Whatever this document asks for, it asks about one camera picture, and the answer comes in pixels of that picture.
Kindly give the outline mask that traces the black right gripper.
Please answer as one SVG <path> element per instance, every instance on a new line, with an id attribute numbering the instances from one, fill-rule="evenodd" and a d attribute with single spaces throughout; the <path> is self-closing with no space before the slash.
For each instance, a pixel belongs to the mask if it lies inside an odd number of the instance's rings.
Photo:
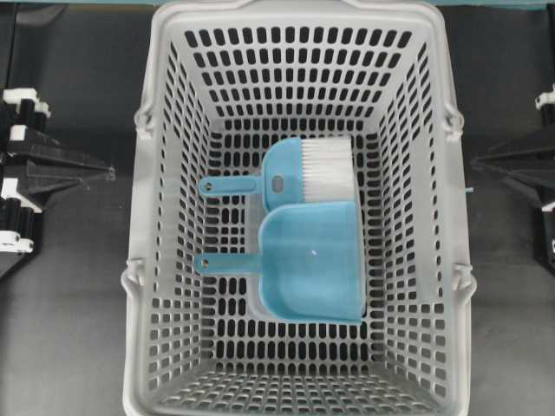
<path id="1" fill-rule="evenodd" d="M 554 88 L 535 100 L 545 128 L 490 148 L 471 167 L 526 197 L 541 208 L 544 263 L 554 264 Z"/>

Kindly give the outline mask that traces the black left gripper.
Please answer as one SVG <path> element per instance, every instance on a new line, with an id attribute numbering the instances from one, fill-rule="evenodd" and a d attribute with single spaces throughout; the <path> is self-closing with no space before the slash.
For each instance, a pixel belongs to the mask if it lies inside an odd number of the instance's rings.
<path id="1" fill-rule="evenodd" d="M 33 220 L 58 192 L 115 180 L 103 160 L 45 134 L 49 105 L 34 88 L 1 91 L 1 251 L 34 250 Z M 41 165 L 32 159 L 59 165 Z"/>

